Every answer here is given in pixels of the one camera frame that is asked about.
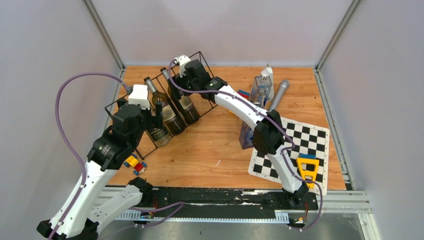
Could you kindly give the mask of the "dark green wine bottle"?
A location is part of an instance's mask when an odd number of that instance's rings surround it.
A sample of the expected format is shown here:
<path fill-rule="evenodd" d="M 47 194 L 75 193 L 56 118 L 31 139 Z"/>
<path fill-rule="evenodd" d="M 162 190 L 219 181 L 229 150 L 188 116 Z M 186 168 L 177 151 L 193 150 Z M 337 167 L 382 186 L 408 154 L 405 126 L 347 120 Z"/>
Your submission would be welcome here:
<path fill-rule="evenodd" d="M 177 110 L 182 114 L 185 122 L 188 125 L 192 125 L 196 123 L 200 119 L 200 114 L 195 108 L 191 99 L 184 95 L 184 92 L 175 87 L 171 82 L 171 76 L 166 67 L 160 69 L 162 76 L 166 79 L 168 83 L 167 92 L 171 97 L 174 105 Z"/>

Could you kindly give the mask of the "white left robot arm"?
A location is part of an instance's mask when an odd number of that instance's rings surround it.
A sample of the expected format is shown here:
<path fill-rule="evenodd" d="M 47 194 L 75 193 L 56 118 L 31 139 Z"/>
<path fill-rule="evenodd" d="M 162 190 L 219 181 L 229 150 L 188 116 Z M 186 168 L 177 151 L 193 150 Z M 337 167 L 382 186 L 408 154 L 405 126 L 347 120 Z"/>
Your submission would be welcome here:
<path fill-rule="evenodd" d="M 162 126 L 162 113 L 152 115 L 148 99 L 129 97 L 112 117 L 112 124 L 93 142 L 80 179 L 58 213 L 36 230 L 49 240 L 96 240 L 101 231 L 127 209 L 153 201 L 153 186 L 136 177 L 115 197 L 94 207 L 109 180 L 133 155 L 143 133 Z"/>

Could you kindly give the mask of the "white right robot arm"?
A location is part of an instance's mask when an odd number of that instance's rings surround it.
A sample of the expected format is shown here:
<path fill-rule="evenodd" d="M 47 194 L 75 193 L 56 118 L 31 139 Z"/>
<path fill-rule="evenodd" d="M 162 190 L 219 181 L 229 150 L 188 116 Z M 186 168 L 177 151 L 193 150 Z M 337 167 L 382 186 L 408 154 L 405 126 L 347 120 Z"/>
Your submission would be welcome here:
<path fill-rule="evenodd" d="M 171 83 L 185 95 L 199 94 L 203 99 L 222 106 L 239 117 L 253 129 L 252 145 L 259 154 L 265 155 L 274 166 L 285 192 L 286 204 L 298 209 L 306 201 L 309 192 L 306 180 L 298 174 L 288 150 L 295 147 L 293 140 L 283 130 L 280 114 L 267 111 L 241 97 L 220 77 L 211 77 L 199 60 L 172 59 L 169 67 L 179 67 L 178 79 Z"/>

